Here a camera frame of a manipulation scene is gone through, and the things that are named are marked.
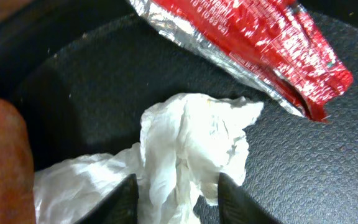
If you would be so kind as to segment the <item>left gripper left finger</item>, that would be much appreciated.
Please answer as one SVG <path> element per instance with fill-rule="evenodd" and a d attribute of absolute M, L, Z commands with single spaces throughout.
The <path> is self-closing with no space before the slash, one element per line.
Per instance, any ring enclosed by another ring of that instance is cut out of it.
<path fill-rule="evenodd" d="M 75 224 L 138 224 L 138 199 L 137 176 L 130 174 Z"/>

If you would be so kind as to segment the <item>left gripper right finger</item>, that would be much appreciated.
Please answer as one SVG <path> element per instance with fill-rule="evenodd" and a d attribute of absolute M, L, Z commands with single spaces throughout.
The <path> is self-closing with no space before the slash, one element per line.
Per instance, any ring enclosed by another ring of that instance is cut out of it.
<path fill-rule="evenodd" d="M 219 174 L 220 224 L 281 224 L 225 173 Z"/>

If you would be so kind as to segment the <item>white tissue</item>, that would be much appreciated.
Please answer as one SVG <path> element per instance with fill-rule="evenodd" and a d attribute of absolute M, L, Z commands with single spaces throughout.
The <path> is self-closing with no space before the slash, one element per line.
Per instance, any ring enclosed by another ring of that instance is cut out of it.
<path fill-rule="evenodd" d="M 199 197 L 218 202 L 218 176 L 246 176 L 245 128 L 263 110 L 244 97 L 179 93 L 144 111 L 139 142 L 116 155 L 67 159 L 35 175 L 37 223 L 74 223 L 93 211 L 128 175 L 139 186 L 139 223 L 198 223 Z"/>

